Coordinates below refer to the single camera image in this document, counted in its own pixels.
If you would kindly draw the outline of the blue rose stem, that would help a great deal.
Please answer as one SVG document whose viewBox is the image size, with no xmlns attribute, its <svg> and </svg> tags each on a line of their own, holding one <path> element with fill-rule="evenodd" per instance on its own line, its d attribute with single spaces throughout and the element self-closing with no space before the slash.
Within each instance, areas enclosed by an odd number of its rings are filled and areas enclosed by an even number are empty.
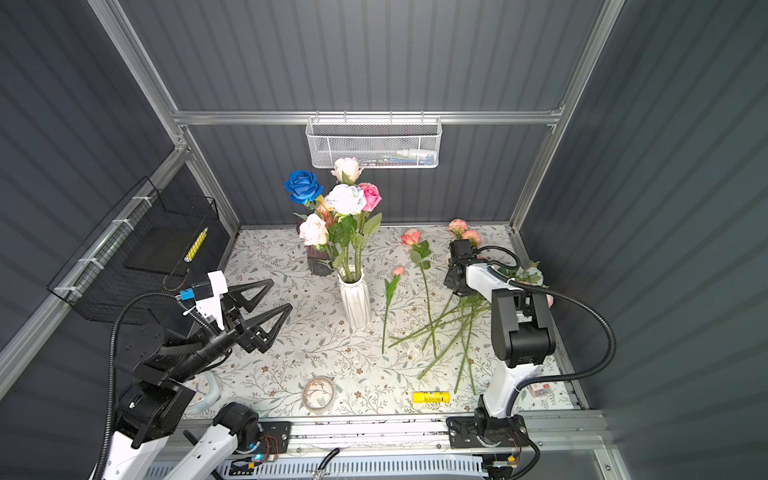
<svg viewBox="0 0 768 480">
<path fill-rule="evenodd" d="M 284 182 L 284 188 L 291 201 L 301 205 L 312 202 L 323 194 L 323 186 L 319 184 L 316 175 L 306 170 L 292 172 Z"/>
</svg>

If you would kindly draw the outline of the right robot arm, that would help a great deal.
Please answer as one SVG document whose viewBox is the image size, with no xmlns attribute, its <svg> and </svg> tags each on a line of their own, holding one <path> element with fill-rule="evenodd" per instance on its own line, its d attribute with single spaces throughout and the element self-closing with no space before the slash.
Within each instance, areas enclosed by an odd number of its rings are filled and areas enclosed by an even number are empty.
<svg viewBox="0 0 768 480">
<path fill-rule="evenodd" d="M 496 361 L 490 386 L 475 410 L 473 431 L 480 444 L 496 446 L 504 438 L 517 437 L 510 426 L 514 404 L 524 382 L 536 377 L 554 353 L 556 341 L 547 297 L 505 275 L 505 264 L 482 259 L 480 251 L 467 239 L 451 241 L 444 285 L 460 297 L 478 294 L 490 303 Z"/>
</svg>

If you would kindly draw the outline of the white ribbed ceramic vase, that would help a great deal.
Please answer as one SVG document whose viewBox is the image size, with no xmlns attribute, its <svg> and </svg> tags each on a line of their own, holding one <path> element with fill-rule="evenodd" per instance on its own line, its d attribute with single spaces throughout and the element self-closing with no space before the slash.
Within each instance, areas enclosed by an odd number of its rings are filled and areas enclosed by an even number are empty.
<svg viewBox="0 0 768 480">
<path fill-rule="evenodd" d="M 360 273 L 354 282 L 347 282 L 338 273 L 342 306 L 353 331 L 363 329 L 372 319 L 370 292 L 365 274 Z"/>
</svg>

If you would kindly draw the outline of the pink roses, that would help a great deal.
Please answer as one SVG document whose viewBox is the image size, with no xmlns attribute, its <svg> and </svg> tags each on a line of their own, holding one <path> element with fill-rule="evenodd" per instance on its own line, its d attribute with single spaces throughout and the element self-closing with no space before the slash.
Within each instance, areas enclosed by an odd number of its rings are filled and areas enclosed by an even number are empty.
<svg viewBox="0 0 768 480">
<path fill-rule="evenodd" d="M 316 249 L 329 255 L 331 268 L 347 282 L 363 272 L 365 246 L 382 221 L 382 215 L 374 212 L 381 202 L 379 189 L 370 182 L 361 183 L 362 172 L 356 159 L 338 160 L 331 170 L 335 186 L 303 205 L 309 213 L 302 222 L 313 219 L 327 229 L 327 239 L 318 241 Z"/>
</svg>

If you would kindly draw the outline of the purple glass vase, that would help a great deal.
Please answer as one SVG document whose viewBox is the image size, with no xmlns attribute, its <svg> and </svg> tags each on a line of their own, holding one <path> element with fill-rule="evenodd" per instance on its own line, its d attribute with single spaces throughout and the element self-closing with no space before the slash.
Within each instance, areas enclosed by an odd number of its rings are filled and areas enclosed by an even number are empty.
<svg viewBox="0 0 768 480">
<path fill-rule="evenodd" d="M 297 233 L 306 247 L 307 264 L 310 273 L 315 276 L 325 277 L 333 273 L 330 265 L 330 257 L 325 251 L 316 249 L 318 241 L 327 239 L 327 229 L 313 219 L 301 222 L 297 226 Z"/>
</svg>

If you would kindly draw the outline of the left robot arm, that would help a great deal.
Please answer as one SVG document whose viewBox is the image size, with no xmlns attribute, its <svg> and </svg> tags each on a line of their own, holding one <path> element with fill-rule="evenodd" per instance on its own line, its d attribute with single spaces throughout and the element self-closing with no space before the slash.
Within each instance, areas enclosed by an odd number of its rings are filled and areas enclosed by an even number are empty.
<svg viewBox="0 0 768 480">
<path fill-rule="evenodd" d="M 160 292 L 160 297 L 175 301 L 183 315 L 198 324 L 198 330 L 188 336 L 148 323 L 120 342 L 123 318 L 152 295 L 142 293 L 127 302 L 110 336 L 107 417 L 93 478 L 143 478 L 195 395 L 187 381 L 225 363 L 236 347 L 265 353 L 273 346 L 291 305 L 243 316 L 256 308 L 273 285 L 265 279 L 230 287 L 223 274 L 215 271 L 208 281 L 177 294 Z"/>
</svg>

